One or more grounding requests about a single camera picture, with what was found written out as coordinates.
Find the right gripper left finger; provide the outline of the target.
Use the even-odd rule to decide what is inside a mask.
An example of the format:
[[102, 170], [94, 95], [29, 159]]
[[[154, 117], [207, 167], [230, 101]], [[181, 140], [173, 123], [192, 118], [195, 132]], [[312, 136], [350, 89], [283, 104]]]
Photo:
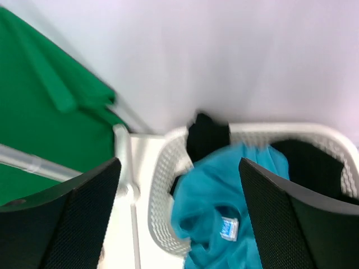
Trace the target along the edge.
[[97, 268], [120, 173], [114, 157], [1, 206], [1, 268]]

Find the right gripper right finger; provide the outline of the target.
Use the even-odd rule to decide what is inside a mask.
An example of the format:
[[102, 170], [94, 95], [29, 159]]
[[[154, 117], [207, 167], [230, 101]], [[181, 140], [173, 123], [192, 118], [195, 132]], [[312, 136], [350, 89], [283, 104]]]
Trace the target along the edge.
[[358, 268], [358, 206], [242, 159], [239, 173], [263, 268]]

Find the teal t shirt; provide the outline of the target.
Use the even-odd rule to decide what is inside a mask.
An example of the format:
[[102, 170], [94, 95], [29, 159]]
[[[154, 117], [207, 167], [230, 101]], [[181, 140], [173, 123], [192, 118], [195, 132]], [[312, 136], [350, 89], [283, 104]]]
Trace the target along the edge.
[[196, 162], [174, 192], [171, 226], [190, 239], [185, 268], [261, 268], [239, 174], [247, 158], [289, 179], [286, 157], [271, 146], [239, 143]]

